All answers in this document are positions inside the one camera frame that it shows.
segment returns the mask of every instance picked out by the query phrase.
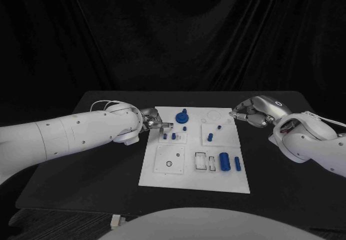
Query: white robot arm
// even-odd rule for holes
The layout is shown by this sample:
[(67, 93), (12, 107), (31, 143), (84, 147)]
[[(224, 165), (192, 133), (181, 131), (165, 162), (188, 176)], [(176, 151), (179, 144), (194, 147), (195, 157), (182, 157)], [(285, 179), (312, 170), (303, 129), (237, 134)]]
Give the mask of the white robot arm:
[(287, 106), (269, 96), (256, 96), (246, 100), (230, 113), (256, 127), (274, 124), (269, 140), (279, 146), (283, 154), (298, 163), (313, 159), (325, 169), (346, 177), (346, 136), (338, 134), (312, 112), (292, 113)]
[(119, 104), (101, 111), (0, 127), (0, 184), (35, 164), (112, 141), (130, 145), (140, 140), (140, 132), (174, 127), (174, 123), (163, 123), (155, 108), (139, 110), (129, 103), (106, 102)]

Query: floor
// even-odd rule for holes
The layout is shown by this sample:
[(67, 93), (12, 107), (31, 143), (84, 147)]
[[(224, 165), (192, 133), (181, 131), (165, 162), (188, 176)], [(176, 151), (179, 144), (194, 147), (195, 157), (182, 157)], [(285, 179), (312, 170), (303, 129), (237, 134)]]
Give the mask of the floor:
[[(8, 240), (97, 240), (112, 231), (112, 214), (21, 209), (9, 225), (22, 232)], [(303, 228), (326, 240), (346, 240), (346, 230)]]

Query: white board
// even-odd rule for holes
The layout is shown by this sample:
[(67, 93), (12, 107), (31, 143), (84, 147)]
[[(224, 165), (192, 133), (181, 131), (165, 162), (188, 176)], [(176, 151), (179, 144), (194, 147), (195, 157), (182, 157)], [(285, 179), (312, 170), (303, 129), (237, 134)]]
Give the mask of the white board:
[[(250, 194), (240, 136), (236, 120), (230, 116), (233, 109), (166, 106), (158, 106), (156, 109), (163, 122), (175, 123), (175, 127), (150, 130), (139, 185)], [(176, 115), (184, 109), (188, 110), (189, 121), (181, 124)], [(208, 132), (214, 133), (215, 142), (208, 141)], [(184, 137), (172, 139), (174, 133)], [(197, 170), (197, 153), (205, 153), (207, 170)], [(221, 170), (221, 153), (228, 153), (230, 171)], [(215, 159), (215, 171), (210, 167), (211, 157)], [(236, 157), (240, 158), (241, 171), (237, 171)]]

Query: blue object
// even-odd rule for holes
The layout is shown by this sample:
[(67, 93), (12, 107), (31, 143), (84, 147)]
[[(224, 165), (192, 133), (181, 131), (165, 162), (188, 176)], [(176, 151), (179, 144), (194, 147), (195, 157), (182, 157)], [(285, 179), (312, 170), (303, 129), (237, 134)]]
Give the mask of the blue object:
[(210, 133), (210, 136), (208, 136), (208, 141), (211, 142), (214, 140), (214, 134)]
[(175, 116), (175, 120), (178, 123), (185, 124), (189, 121), (189, 115), (187, 109)]
[(243, 170), (243, 168), (241, 168), (240, 158), (236, 157), (236, 158), (234, 158), (234, 161), (236, 161), (236, 168), (237, 168), (237, 171), (240, 172), (240, 171)]
[(221, 164), (221, 170), (223, 171), (230, 171), (231, 170), (230, 154), (227, 152), (223, 152), (220, 154), (220, 164)]

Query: table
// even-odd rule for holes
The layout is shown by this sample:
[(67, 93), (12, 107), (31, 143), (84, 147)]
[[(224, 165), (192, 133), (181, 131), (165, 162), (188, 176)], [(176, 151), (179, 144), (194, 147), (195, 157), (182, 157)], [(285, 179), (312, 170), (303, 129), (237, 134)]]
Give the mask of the table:
[[(99, 100), (120, 100), (148, 108), (233, 108), (247, 98), (274, 97), (293, 112), (313, 111), (296, 91), (139, 92), (90, 91), (74, 114)], [(96, 110), (104, 109), (101, 103)], [(149, 132), (126, 146), (109, 143), (42, 163), (16, 202), (18, 208), (104, 212), (142, 216), (185, 207), (251, 213), (308, 228), (346, 229), (346, 178), (313, 161), (296, 163), (269, 141), (273, 126), (237, 121), (251, 194), (139, 186)]]

